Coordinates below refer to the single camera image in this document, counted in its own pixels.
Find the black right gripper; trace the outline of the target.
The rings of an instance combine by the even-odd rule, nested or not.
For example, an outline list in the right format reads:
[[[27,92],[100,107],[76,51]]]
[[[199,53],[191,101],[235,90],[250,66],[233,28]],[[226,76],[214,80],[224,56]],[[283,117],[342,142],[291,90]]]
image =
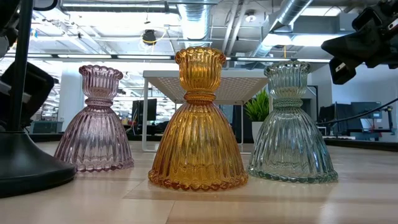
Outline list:
[[[352,34],[322,43],[322,49],[333,56],[329,68],[334,84],[351,80],[362,63],[368,68],[380,64],[397,68],[397,0],[366,7],[352,27]]]

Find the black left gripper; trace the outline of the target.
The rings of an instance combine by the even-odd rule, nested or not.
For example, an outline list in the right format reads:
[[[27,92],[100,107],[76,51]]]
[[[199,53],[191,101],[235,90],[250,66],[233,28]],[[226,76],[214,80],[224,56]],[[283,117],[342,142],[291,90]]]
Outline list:
[[[46,101],[54,86],[54,78],[39,67],[27,62],[24,93],[30,95],[29,100],[23,101],[21,109],[21,127],[29,126],[31,117]],[[1,127],[6,128],[11,105],[9,90],[1,91]]]

